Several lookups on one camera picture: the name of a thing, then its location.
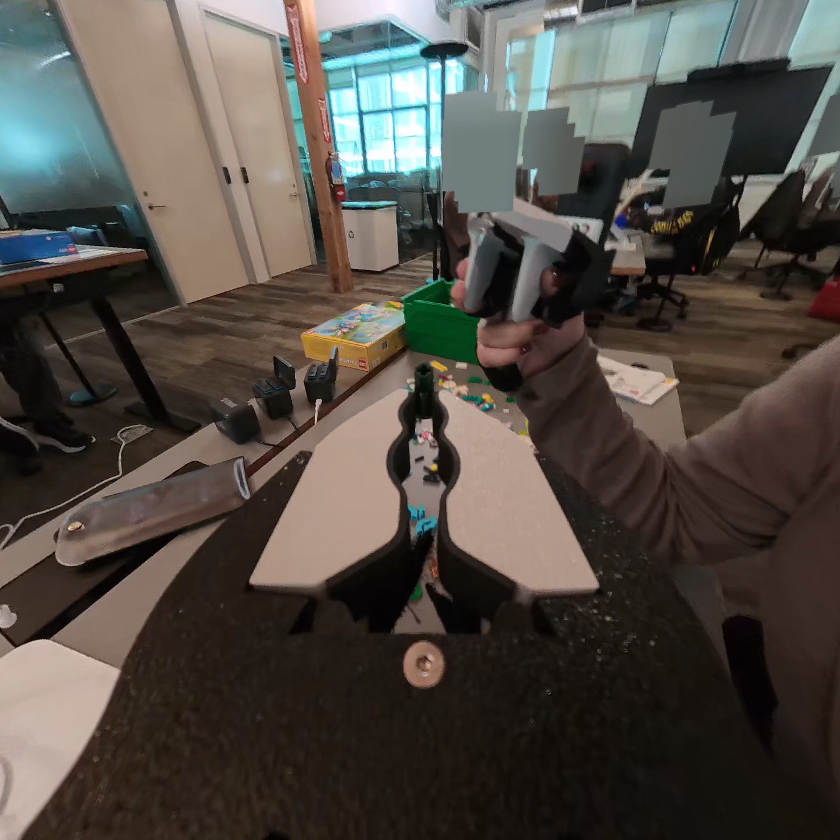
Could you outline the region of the large black screen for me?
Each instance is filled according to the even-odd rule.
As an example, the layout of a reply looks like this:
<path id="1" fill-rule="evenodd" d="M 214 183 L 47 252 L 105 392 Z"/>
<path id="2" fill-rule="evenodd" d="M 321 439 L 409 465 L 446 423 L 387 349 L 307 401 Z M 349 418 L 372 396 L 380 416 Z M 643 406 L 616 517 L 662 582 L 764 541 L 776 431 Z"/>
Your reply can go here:
<path id="1" fill-rule="evenodd" d="M 712 116 L 736 114 L 721 175 L 782 173 L 833 71 L 832 64 L 791 69 L 790 63 L 784 57 L 697 68 L 685 81 L 649 87 L 626 176 L 650 168 L 660 113 L 688 102 L 711 102 Z"/>

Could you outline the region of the black cube charger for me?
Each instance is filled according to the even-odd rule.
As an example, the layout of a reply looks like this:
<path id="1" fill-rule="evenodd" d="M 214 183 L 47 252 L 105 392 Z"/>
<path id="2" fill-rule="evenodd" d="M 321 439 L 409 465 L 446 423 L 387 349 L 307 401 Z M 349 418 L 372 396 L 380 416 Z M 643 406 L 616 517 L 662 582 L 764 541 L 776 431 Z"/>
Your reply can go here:
<path id="1" fill-rule="evenodd" d="M 256 410 L 250 402 L 221 397 L 210 408 L 217 430 L 233 443 L 244 445 L 261 435 Z"/>

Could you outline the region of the black floor lamp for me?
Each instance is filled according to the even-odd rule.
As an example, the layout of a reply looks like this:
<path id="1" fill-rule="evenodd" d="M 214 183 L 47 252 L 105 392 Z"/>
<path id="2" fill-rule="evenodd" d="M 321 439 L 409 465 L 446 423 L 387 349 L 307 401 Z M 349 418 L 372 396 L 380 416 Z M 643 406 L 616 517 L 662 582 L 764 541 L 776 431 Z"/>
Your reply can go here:
<path id="1" fill-rule="evenodd" d="M 432 282 L 450 280 L 449 252 L 445 236 L 445 190 L 443 187 L 443 126 L 445 118 L 445 98 L 447 93 L 447 62 L 462 57 L 468 49 L 466 43 L 443 40 L 426 45 L 421 49 L 421 57 L 426 62 L 438 63 L 440 69 L 438 128 L 440 149 L 436 166 L 436 197 L 434 207 L 435 247 L 433 253 Z"/>

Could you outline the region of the grey pouch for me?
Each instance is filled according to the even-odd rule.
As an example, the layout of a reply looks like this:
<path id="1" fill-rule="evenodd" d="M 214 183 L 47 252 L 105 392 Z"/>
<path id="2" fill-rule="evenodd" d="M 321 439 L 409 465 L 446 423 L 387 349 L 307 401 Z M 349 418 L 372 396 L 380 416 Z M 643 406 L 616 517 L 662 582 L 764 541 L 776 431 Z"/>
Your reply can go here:
<path id="1" fill-rule="evenodd" d="M 245 458 L 90 501 L 67 515 L 55 556 L 75 568 L 228 515 L 250 498 Z"/>

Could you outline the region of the blue box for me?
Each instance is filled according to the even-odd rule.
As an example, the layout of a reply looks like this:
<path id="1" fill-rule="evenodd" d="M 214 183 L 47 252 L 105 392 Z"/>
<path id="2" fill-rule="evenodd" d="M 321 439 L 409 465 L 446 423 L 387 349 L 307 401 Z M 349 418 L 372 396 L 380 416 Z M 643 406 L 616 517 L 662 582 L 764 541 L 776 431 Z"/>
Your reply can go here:
<path id="1" fill-rule="evenodd" d="M 76 256 L 77 246 L 65 231 L 43 229 L 1 230 L 1 265 Z"/>

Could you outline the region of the white door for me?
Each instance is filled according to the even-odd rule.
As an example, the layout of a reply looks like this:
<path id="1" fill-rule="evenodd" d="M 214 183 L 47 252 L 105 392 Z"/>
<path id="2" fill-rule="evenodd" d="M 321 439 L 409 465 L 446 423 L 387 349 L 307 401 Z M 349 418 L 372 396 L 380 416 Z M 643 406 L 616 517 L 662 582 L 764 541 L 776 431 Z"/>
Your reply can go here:
<path id="1" fill-rule="evenodd" d="M 203 6 L 203 26 L 238 178 L 273 280 L 314 260 L 288 95 L 282 91 L 280 40 L 209 6 Z"/>
<path id="2" fill-rule="evenodd" d="M 58 6 L 178 298 L 248 284 L 169 3 Z"/>

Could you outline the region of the red bag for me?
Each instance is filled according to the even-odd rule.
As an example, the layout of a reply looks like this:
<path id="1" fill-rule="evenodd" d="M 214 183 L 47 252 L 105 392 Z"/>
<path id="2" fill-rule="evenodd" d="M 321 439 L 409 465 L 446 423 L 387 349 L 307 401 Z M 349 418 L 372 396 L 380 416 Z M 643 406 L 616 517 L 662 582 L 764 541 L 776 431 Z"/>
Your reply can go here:
<path id="1" fill-rule="evenodd" d="M 817 319 L 839 324 L 840 293 L 839 276 L 828 279 L 817 292 L 807 312 L 809 319 Z"/>

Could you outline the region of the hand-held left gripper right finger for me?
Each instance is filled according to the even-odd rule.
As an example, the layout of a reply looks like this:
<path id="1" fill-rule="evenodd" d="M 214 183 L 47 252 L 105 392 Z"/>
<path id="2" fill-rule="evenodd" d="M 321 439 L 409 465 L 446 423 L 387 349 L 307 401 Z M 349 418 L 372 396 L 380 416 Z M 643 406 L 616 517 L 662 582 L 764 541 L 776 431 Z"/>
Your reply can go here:
<path id="1" fill-rule="evenodd" d="M 445 491 L 440 580 L 457 601 L 536 601 L 599 581 L 524 436 L 447 392 L 435 434 Z"/>

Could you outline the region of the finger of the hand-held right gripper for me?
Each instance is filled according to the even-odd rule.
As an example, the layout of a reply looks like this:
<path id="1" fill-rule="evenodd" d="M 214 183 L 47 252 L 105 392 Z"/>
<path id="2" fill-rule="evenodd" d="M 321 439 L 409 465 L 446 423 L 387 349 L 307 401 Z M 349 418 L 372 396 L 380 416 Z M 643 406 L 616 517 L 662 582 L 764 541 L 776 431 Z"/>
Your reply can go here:
<path id="1" fill-rule="evenodd" d="M 557 217 L 509 217 L 508 224 L 519 231 L 523 244 L 508 319 L 525 322 L 532 319 L 532 310 L 541 297 L 543 271 L 564 254 L 573 241 L 574 230 Z"/>
<path id="2" fill-rule="evenodd" d="M 523 256 L 522 238 L 489 213 L 468 222 L 467 312 L 509 317 Z"/>

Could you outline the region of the black office chair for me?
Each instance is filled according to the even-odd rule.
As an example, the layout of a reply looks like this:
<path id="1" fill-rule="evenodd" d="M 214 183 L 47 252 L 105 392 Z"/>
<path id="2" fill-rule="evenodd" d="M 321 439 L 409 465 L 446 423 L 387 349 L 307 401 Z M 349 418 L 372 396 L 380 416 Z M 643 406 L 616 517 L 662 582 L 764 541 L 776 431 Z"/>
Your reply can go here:
<path id="1" fill-rule="evenodd" d="M 656 217 L 651 224 L 660 218 L 665 217 L 667 214 L 670 214 L 674 211 L 682 211 L 687 208 L 700 208 L 703 206 L 708 205 L 727 205 L 729 203 L 737 203 L 740 209 L 740 202 L 742 199 L 742 195 L 747 184 L 746 179 L 742 178 L 739 182 L 736 182 L 735 179 L 730 177 L 722 177 L 714 189 L 712 194 L 711 200 L 707 204 L 701 205 L 691 205 L 691 206 L 677 206 L 677 207 L 670 207 L 665 208 L 663 212 Z M 648 230 L 651 226 L 648 226 L 646 233 L 643 236 L 643 247 L 644 247 L 644 240 L 648 237 Z M 658 308 L 656 314 L 654 316 L 647 316 L 641 318 L 637 321 L 637 326 L 645 331 L 651 333 L 666 333 L 672 329 L 671 321 L 667 320 L 664 316 L 664 310 L 666 304 L 671 304 L 676 308 L 676 316 L 677 319 L 683 320 L 686 319 L 688 314 L 688 306 L 689 300 L 688 297 L 678 291 L 674 290 L 674 282 L 677 276 L 684 276 L 684 275 L 672 275 L 672 276 L 658 276 L 658 277 L 651 277 L 645 273 L 647 280 L 642 282 L 638 288 L 636 293 L 636 300 L 637 301 L 651 301 L 654 299 L 658 300 Z"/>
<path id="2" fill-rule="evenodd" d="M 838 207 L 831 208 L 833 176 L 834 169 L 826 169 L 805 192 L 805 171 L 788 174 L 743 229 L 741 239 L 753 238 L 760 243 L 752 270 L 759 268 L 762 257 L 773 252 L 792 256 L 783 264 L 764 268 L 774 284 L 761 291 L 761 298 L 790 301 L 792 297 L 784 286 L 792 273 L 824 282 L 825 275 L 803 265 L 801 259 L 813 261 L 825 249 L 839 244 Z"/>

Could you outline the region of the green plastic bin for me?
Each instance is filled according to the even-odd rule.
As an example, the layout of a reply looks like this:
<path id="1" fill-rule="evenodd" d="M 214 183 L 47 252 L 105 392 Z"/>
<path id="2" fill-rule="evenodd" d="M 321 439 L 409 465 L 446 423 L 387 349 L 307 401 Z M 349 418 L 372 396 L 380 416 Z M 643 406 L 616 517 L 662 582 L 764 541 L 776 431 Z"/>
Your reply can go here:
<path id="1" fill-rule="evenodd" d="M 411 350 L 468 364 L 478 364 L 480 319 L 452 305 L 452 281 L 428 282 L 402 299 L 405 330 Z"/>

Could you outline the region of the person's right forearm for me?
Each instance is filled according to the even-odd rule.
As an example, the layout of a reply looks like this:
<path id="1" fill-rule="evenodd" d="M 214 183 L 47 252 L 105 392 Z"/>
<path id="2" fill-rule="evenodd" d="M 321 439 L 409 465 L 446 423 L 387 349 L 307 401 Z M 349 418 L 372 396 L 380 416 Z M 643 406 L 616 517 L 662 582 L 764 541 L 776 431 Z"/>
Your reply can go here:
<path id="1" fill-rule="evenodd" d="M 838 338 L 667 451 L 620 408 L 587 338 L 527 379 L 517 401 L 540 454 L 660 559 L 764 553 L 759 614 L 780 704 L 777 744 L 837 799 Z"/>

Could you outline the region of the grey desk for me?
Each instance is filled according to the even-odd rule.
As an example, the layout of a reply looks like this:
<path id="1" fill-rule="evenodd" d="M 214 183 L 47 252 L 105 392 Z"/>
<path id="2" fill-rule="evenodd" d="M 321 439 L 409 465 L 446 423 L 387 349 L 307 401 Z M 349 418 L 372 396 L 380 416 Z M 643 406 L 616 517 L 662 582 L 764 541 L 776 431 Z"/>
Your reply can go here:
<path id="1" fill-rule="evenodd" d="M 621 361 L 625 364 L 645 364 L 651 370 L 675 375 L 679 380 L 674 391 L 662 397 L 651 407 L 645 407 L 626 401 L 623 410 L 633 417 L 634 423 L 645 431 L 660 447 L 676 445 L 677 442 L 691 434 L 701 431 L 726 413 L 734 403 L 732 399 L 725 405 L 720 403 L 720 394 L 702 390 L 689 376 L 697 373 L 690 369 L 687 363 L 674 363 L 664 355 L 651 353 L 637 353 L 624 350 L 603 350 L 604 356 Z M 349 392 L 351 386 L 356 386 L 363 380 L 360 372 L 351 369 L 339 369 L 337 396 L 332 406 L 339 412 L 340 418 L 332 426 L 338 425 L 341 418 L 346 419 L 353 412 L 360 411 L 386 396 L 400 383 L 405 384 L 407 376 L 423 355 L 406 351 L 388 360 L 388 365 L 374 373 L 371 381 L 360 385 L 348 400 L 339 405 L 339 396 Z M 306 401 L 306 396 L 300 391 L 303 408 L 296 414 L 301 435 L 291 443 L 282 444 L 269 450 L 259 444 L 247 444 L 237 447 L 225 436 L 215 430 L 215 427 L 204 427 L 198 432 L 179 439 L 172 446 L 168 446 L 160 453 L 155 450 L 155 457 L 145 459 L 134 465 L 142 453 L 137 449 L 151 441 L 160 448 L 163 432 L 148 433 L 140 438 L 139 443 L 129 444 L 123 452 L 122 478 L 108 483 L 96 490 L 93 497 L 107 496 L 134 487 L 142 487 L 162 480 L 179 469 L 190 464 L 200 463 L 213 465 L 232 459 L 238 455 L 245 458 L 249 468 L 255 472 L 248 479 L 256 490 L 263 487 L 273 477 L 280 467 L 303 448 L 313 449 L 312 442 L 316 436 L 310 429 L 305 434 L 303 426 L 312 419 L 313 407 Z M 81 478 L 84 487 L 99 482 L 99 478 L 83 475 L 85 464 L 92 462 L 89 458 L 103 455 L 108 475 L 115 473 L 117 456 L 114 454 L 118 444 L 110 441 L 110 433 L 100 438 L 86 453 L 69 456 L 67 460 L 59 458 L 60 467 L 58 478 Z M 58 478 L 47 477 L 47 490 L 58 488 Z M 114 667 L 120 667 L 126 659 L 134 641 L 147 621 L 155 604 L 162 597 L 165 589 L 174 580 L 178 572 L 198 549 L 198 547 L 214 532 L 216 525 L 207 524 L 175 536 L 157 553 L 144 560 L 136 568 L 131 563 L 124 564 L 117 569 L 110 582 L 106 581 L 106 588 L 100 590 L 94 587 L 90 593 L 75 600 L 60 614 L 55 614 L 60 604 L 53 597 L 54 591 L 66 575 L 56 570 L 64 567 L 58 565 L 55 559 L 49 560 L 44 569 L 49 567 L 43 575 L 29 572 L 43 560 L 46 561 L 54 550 L 54 531 L 63 522 L 65 514 L 53 512 L 47 515 L 46 524 L 40 526 L 29 535 L 12 543 L 2 551 L 2 589 L 12 592 L 11 595 L 2 594 L 2 604 L 6 604 L 11 613 L 17 615 L 14 625 L 2 631 L 2 657 L 12 647 L 26 644 L 39 638 L 51 638 L 58 644 L 74 649 L 79 653 L 95 658 Z M 726 667 L 726 649 L 721 630 L 723 621 L 723 600 L 720 586 L 710 571 L 680 570 L 674 573 L 679 592 L 687 600 L 706 629 L 711 642 L 721 656 Z"/>

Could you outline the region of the white paper booklet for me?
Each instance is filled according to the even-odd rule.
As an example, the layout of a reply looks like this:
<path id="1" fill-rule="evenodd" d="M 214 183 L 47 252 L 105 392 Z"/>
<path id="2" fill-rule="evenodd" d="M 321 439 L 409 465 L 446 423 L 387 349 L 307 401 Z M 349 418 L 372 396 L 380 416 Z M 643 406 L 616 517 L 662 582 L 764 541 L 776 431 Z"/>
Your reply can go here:
<path id="1" fill-rule="evenodd" d="M 614 396 L 630 403 L 653 406 L 674 391 L 679 380 L 658 371 L 597 355 L 597 363 Z"/>

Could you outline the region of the dark green lego stem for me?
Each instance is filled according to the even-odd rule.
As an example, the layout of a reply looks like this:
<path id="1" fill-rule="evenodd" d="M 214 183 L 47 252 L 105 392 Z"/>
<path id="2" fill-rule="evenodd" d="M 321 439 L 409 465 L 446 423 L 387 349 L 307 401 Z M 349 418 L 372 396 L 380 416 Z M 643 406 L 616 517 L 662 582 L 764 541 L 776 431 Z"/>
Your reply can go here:
<path id="1" fill-rule="evenodd" d="M 415 423 L 433 419 L 439 408 L 436 394 L 436 371 L 429 362 L 420 363 L 414 372 L 414 417 Z"/>

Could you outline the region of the yellow lego box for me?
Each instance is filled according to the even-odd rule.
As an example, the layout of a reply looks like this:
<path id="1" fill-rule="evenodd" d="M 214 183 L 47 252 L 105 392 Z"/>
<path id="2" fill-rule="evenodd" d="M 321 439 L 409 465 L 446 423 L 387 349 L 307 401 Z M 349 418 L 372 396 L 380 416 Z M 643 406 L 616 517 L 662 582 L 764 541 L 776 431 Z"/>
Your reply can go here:
<path id="1" fill-rule="evenodd" d="M 369 373 L 407 346 L 400 301 L 362 303 L 301 335 L 305 356 L 326 362 L 339 349 L 338 365 Z"/>

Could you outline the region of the person's right hand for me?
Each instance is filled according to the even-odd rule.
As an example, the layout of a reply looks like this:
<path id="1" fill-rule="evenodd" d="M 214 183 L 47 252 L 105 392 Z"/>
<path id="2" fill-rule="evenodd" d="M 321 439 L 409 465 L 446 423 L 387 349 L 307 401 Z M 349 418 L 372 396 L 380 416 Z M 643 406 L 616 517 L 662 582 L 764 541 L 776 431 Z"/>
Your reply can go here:
<path id="1" fill-rule="evenodd" d="M 539 319 L 512 322 L 501 316 L 482 319 L 476 334 L 476 357 L 491 377 L 517 371 L 524 380 L 554 367 L 573 350 L 589 342 L 581 314 L 551 327 Z"/>

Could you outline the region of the wooden office desk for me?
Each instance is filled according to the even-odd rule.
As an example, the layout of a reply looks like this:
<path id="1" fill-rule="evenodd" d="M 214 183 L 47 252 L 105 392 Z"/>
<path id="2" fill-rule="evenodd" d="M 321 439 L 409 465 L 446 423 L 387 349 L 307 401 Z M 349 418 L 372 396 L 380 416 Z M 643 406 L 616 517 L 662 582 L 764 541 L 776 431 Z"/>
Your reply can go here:
<path id="1" fill-rule="evenodd" d="M 155 422 L 184 434 L 198 431 L 199 422 L 166 407 L 109 300 L 113 271 L 148 261 L 146 251 L 93 245 L 78 245 L 76 249 L 69 255 L 2 265 L 2 322 L 36 316 L 80 382 L 81 389 L 68 398 L 68 406 L 97 405 L 115 396 L 116 388 L 89 381 L 47 317 L 47 312 L 53 309 L 82 302 L 90 304 L 139 397 L 138 402 L 127 405 L 124 411 L 146 423 Z"/>

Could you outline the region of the white trash bin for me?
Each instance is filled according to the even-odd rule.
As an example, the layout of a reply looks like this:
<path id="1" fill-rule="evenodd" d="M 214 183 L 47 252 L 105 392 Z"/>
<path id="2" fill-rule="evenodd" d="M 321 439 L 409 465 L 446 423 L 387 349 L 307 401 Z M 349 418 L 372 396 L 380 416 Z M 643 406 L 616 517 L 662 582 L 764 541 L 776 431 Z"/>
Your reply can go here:
<path id="1" fill-rule="evenodd" d="M 352 270 L 383 272 L 400 263 L 396 201 L 341 204 Z"/>

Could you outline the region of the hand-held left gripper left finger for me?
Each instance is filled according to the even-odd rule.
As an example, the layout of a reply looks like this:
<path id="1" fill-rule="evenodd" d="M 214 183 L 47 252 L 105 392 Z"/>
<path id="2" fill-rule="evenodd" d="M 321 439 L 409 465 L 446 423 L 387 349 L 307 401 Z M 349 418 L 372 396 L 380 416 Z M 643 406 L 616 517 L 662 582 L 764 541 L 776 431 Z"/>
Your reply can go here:
<path id="1" fill-rule="evenodd" d="M 411 542 L 403 482 L 414 393 L 397 389 L 323 437 L 250 575 L 257 590 L 375 601 Z"/>

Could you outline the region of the wooden post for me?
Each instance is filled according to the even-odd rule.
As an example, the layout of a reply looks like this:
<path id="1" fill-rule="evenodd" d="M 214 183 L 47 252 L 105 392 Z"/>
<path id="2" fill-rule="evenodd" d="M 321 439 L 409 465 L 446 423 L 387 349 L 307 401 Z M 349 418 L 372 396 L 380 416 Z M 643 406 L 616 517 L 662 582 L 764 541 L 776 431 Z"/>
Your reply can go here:
<path id="1" fill-rule="evenodd" d="M 316 9 L 313 1 L 285 1 L 283 3 L 285 12 L 286 6 L 292 4 L 299 6 L 308 56 L 309 84 L 304 86 L 298 82 L 296 68 L 295 74 L 322 242 L 332 290 L 344 293 L 354 288 L 354 282 L 343 225 L 342 207 L 333 200 L 325 168 L 329 152 L 336 151 L 333 147 L 332 129 L 332 144 L 327 145 L 323 142 L 319 119 L 319 98 L 325 97 L 328 108 L 329 98 L 322 68 Z"/>

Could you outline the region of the black yellow jacket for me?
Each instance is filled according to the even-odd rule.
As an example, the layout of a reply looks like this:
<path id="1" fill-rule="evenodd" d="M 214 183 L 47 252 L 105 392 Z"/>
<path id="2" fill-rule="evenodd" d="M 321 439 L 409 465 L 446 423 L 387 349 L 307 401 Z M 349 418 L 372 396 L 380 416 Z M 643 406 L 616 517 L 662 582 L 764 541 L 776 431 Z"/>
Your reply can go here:
<path id="1" fill-rule="evenodd" d="M 653 222 L 644 240 L 650 277 L 710 274 L 739 239 L 737 203 L 674 211 Z"/>

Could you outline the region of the large glass window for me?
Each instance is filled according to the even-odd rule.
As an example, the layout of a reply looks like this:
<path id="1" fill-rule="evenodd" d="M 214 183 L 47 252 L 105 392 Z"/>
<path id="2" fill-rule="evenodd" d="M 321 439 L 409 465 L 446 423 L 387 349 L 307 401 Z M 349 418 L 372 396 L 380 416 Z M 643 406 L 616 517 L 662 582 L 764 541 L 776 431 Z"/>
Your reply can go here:
<path id="1" fill-rule="evenodd" d="M 441 156 L 442 94 L 473 91 L 479 72 L 462 58 L 419 56 L 325 62 L 332 141 L 348 176 L 434 169 Z"/>

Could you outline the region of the long red sign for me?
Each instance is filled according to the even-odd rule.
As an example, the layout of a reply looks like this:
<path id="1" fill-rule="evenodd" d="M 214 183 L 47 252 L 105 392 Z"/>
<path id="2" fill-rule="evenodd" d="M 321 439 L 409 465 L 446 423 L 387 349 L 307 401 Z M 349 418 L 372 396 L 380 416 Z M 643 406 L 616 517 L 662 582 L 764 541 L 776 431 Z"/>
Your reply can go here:
<path id="1" fill-rule="evenodd" d="M 305 38 L 301 27 L 301 17 L 297 4 L 286 6 L 289 40 L 298 82 L 309 84 L 308 56 Z"/>

